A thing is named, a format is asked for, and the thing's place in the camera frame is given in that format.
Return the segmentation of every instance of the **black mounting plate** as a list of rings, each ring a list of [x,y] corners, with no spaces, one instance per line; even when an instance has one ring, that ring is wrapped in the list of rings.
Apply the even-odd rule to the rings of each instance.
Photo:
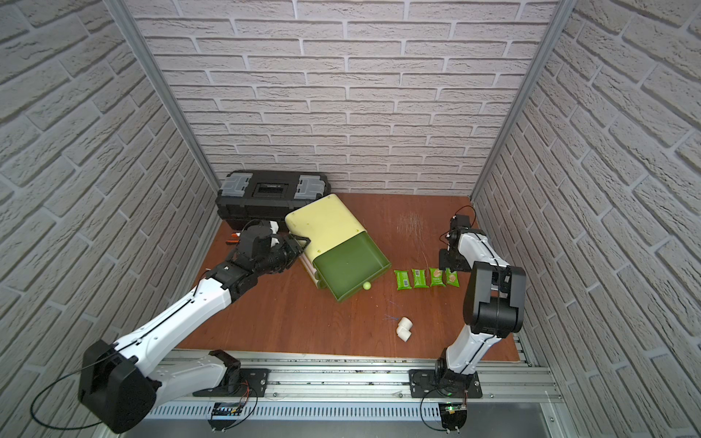
[[[258,394],[259,398],[265,396],[265,389],[268,386],[268,375],[270,370],[267,368],[242,368],[241,381],[247,381],[248,385],[253,388],[251,396],[255,397]],[[245,385],[239,385],[238,388],[229,392],[226,387],[211,388],[208,390],[200,390],[192,393],[194,397],[241,397],[246,393]]]
[[[467,389],[468,399],[481,399],[482,386],[479,384],[479,376],[475,372],[472,376],[468,376],[467,380],[450,381],[444,380],[437,382],[435,379],[435,370],[433,369],[410,369],[409,370],[409,387],[411,388],[411,397],[420,399],[436,387],[445,387],[445,389],[432,391],[427,398],[431,397],[447,397],[452,399],[463,398],[463,391]]]

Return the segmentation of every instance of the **ventilated metal panel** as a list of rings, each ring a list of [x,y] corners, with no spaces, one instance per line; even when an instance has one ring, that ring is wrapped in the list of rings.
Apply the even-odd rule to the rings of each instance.
[[[215,402],[169,402],[155,408],[147,420],[210,419]],[[249,402],[237,417],[246,417],[253,409]],[[259,401],[249,420],[361,420],[421,421],[419,402],[269,402]],[[426,421],[440,421],[438,403],[424,402],[421,407]],[[214,416],[213,420],[231,420],[231,416]]]
[[[168,402],[152,409],[146,416],[149,420],[207,420],[212,415],[214,402]]]

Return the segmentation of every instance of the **black cable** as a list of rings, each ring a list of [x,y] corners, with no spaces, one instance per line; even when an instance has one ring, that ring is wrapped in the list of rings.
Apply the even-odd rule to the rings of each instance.
[[[450,231],[446,231],[445,233],[441,233],[441,234],[438,236],[438,240],[440,240],[441,243],[444,243],[444,244],[450,246],[450,242],[448,242],[447,240],[443,240],[443,237],[444,237],[446,234],[448,234],[448,233],[450,233]]]
[[[448,429],[436,429],[435,427],[429,425],[429,424],[426,422],[426,420],[423,419],[423,410],[422,410],[423,400],[425,400],[426,397],[427,397],[430,393],[432,393],[433,391],[438,391],[438,390],[445,389],[445,388],[447,388],[447,386],[437,386],[437,387],[433,388],[432,390],[429,390],[426,394],[423,395],[423,397],[421,398],[421,402],[418,404],[418,414],[419,414],[419,416],[421,417],[421,421],[423,421],[423,424],[426,425],[426,427],[428,427],[428,428],[431,429],[431,430],[435,430],[436,432],[447,432]]]
[[[470,222],[470,228],[472,228],[472,226],[475,225],[475,221],[477,221],[477,212],[475,211],[475,208],[472,205],[470,205],[470,204],[463,205],[462,207],[458,208],[455,211],[455,214],[453,214],[453,216],[457,216],[458,213],[460,212],[460,210],[462,210],[465,207],[469,207],[472,209],[472,221]]]
[[[124,347],[120,348],[119,350],[115,351],[114,353],[112,353],[112,354],[110,354],[110,355],[107,355],[106,357],[103,357],[102,359],[97,360],[97,361],[93,362],[92,364],[86,365],[86,366],[84,366],[83,368],[80,368],[80,369],[77,369],[76,371],[73,371],[73,372],[71,372],[71,373],[68,373],[68,374],[66,374],[65,376],[62,376],[62,377],[57,378],[55,381],[53,381],[52,383],[50,383],[49,385],[47,385],[46,388],[44,388],[44,389],[42,389],[41,391],[39,391],[39,394],[37,394],[36,397],[34,398],[34,400],[32,400],[32,404],[29,405],[29,414],[32,416],[32,420],[36,421],[38,424],[40,424],[40,425],[46,427],[47,429],[52,429],[52,430],[82,430],[82,429],[88,429],[88,428],[90,428],[90,427],[95,427],[95,426],[97,426],[97,425],[99,425],[99,424],[102,424],[102,421],[98,421],[97,423],[93,423],[93,424],[89,424],[89,425],[85,425],[85,426],[79,426],[79,427],[58,427],[58,426],[52,426],[52,425],[50,425],[50,424],[46,424],[45,422],[39,420],[39,419],[36,417],[36,414],[34,413],[34,405],[36,404],[36,401],[39,399],[39,397],[40,397],[43,393],[45,393],[46,391],[48,391],[48,390],[50,390],[51,388],[53,388],[53,386],[56,385],[56,383],[59,383],[60,381],[66,379],[66,378],[69,378],[70,376],[73,376],[74,374],[77,374],[77,373],[83,371],[84,369],[88,369],[88,368],[90,368],[90,367],[93,367],[93,366],[99,364],[100,362],[104,362],[105,360],[109,359],[110,357],[113,357],[114,355],[118,354],[120,351],[124,350],[125,348],[134,345],[137,341],[138,341],[138,339],[135,339],[134,341],[131,341],[131,343],[125,345]]]
[[[258,391],[256,391],[256,388],[253,388],[251,385],[249,385],[248,387],[251,389],[251,391],[256,393],[256,403],[253,405],[253,409],[251,409],[251,412],[249,412],[248,415],[246,415],[246,417],[244,417],[241,421],[239,421],[238,423],[234,423],[233,425],[226,426],[224,429],[222,429],[222,432],[225,430],[229,430],[232,427],[236,427],[236,426],[240,425],[241,423],[246,421],[248,419],[248,417],[250,417],[256,411],[256,408],[258,407]]]
[[[195,286],[195,290],[194,290],[194,292],[193,292],[193,294],[192,294],[192,297],[193,297],[193,298],[195,297],[195,295],[197,295],[197,290],[200,288],[200,281],[202,280],[202,277],[204,277],[206,273],[207,273],[207,271],[205,271],[205,272],[200,276],[199,281],[197,281],[197,285]],[[50,425],[50,424],[47,424],[47,423],[45,423],[45,422],[39,420],[39,419],[36,417],[36,413],[34,412],[34,405],[36,404],[36,401],[39,399],[39,397],[40,397],[43,393],[45,393],[46,391],[48,391],[48,390],[50,390],[51,388],[53,388],[53,387],[54,387],[57,383],[59,383],[60,381],[66,379],[66,378],[69,378],[70,376],[73,376],[74,374],[77,374],[77,373],[79,373],[79,372],[81,372],[81,371],[83,371],[83,370],[85,370],[85,369],[88,369],[88,368],[90,368],[90,367],[94,367],[95,365],[99,364],[100,362],[104,362],[104,361],[106,361],[106,360],[112,358],[114,355],[118,354],[118,353],[121,352],[122,350],[124,350],[124,349],[126,349],[126,348],[128,348],[128,347],[130,347],[130,346],[132,346],[132,345],[134,345],[134,344],[136,344],[136,342],[141,341],[143,338],[145,338],[146,336],[148,336],[153,330],[159,328],[161,324],[163,324],[164,322],[168,321],[168,320],[170,319],[170,317],[172,317],[173,315],[175,315],[176,313],[178,313],[180,310],[183,309],[183,307],[187,306],[187,305],[190,304],[190,303],[192,303],[191,300],[185,301],[185,303],[183,303],[182,306],[180,306],[175,312],[173,312],[173,313],[171,313],[170,315],[168,315],[167,317],[165,317],[165,319],[164,319],[163,321],[159,322],[159,323],[156,324],[153,328],[151,328],[149,331],[147,331],[146,333],[142,334],[141,336],[139,336],[138,338],[136,338],[134,341],[131,341],[130,343],[128,343],[127,345],[123,346],[122,348],[120,348],[119,350],[115,351],[114,353],[112,353],[112,354],[110,354],[110,355],[107,355],[107,356],[103,357],[102,359],[96,360],[96,361],[93,362],[92,364],[86,365],[86,366],[84,366],[83,368],[80,368],[80,369],[77,369],[77,370],[75,370],[75,371],[72,371],[72,372],[70,372],[70,373],[68,373],[68,374],[65,374],[65,375],[63,375],[63,376],[57,378],[56,380],[54,380],[52,383],[49,383],[44,389],[42,389],[41,391],[39,391],[39,393],[38,393],[38,394],[34,397],[34,399],[32,400],[32,404],[29,405],[29,414],[30,414],[30,416],[32,417],[32,420],[36,421],[39,425],[42,425],[42,426],[46,427],[47,429],[51,429],[51,430],[82,430],[82,429],[88,429],[88,428],[90,428],[90,427],[95,427],[95,426],[97,426],[97,425],[102,424],[102,421],[98,421],[97,423],[93,423],[93,424],[89,424],[89,425],[85,425],[85,426],[79,426],[79,427],[78,427],[78,426],[76,426],[76,427],[59,427],[59,426],[52,426],[52,425]]]

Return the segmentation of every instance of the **robotic arm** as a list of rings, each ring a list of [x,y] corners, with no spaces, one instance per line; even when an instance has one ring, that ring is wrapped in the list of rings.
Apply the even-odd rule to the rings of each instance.
[[[463,303],[465,326],[437,365],[437,377],[459,381],[474,374],[492,345],[521,329],[526,272],[499,257],[467,216],[453,217],[446,237],[449,245],[438,254],[439,267],[471,272]]]
[[[212,315],[239,299],[258,277],[288,269],[304,247],[295,235],[276,234],[276,222],[242,231],[226,261],[205,274],[187,295],[111,345],[92,344],[83,355],[78,399],[116,433],[138,424],[155,406],[203,388],[238,383],[240,363],[212,351],[174,367],[158,363]]]

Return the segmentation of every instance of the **wooden tabletop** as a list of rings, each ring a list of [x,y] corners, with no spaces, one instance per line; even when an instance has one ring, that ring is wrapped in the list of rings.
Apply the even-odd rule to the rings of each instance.
[[[317,353],[381,357],[437,358],[462,329],[463,299],[470,278],[459,273],[460,287],[397,291],[393,270],[438,267],[439,237],[455,211],[469,205],[455,196],[406,196],[340,193],[340,199],[367,229],[392,268],[370,290],[337,303],[328,289],[316,289],[296,262],[281,274],[264,275],[232,306],[199,326],[179,345],[205,350]],[[462,214],[472,216],[472,209]],[[213,268],[233,248],[225,244],[226,222],[200,270]],[[414,327],[405,343],[394,318],[408,317]],[[518,361],[511,336],[493,346],[484,360]]]

